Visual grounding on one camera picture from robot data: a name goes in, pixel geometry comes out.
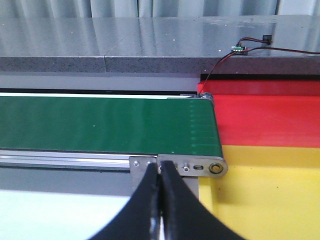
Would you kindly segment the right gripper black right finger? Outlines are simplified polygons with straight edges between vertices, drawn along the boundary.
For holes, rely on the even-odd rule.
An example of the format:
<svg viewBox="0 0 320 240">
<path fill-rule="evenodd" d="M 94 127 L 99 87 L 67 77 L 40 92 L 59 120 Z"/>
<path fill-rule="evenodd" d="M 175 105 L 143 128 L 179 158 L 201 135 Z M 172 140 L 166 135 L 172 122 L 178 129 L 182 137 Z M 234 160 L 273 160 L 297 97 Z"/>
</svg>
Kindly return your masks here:
<svg viewBox="0 0 320 240">
<path fill-rule="evenodd" d="M 242 240 L 212 215 L 182 180 L 173 162 L 161 162 L 164 235 L 167 240 Z"/>
</svg>

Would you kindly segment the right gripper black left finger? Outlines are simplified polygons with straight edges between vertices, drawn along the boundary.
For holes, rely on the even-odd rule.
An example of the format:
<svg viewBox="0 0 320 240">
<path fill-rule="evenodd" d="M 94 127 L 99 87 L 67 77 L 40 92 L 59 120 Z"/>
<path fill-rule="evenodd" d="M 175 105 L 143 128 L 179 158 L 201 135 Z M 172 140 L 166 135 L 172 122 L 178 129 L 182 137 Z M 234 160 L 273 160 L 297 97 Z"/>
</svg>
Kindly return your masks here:
<svg viewBox="0 0 320 240">
<path fill-rule="evenodd" d="M 155 163 L 145 174 L 130 200 L 92 240 L 157 240 L 160 236 L 159 179 Z"/>
</svg>

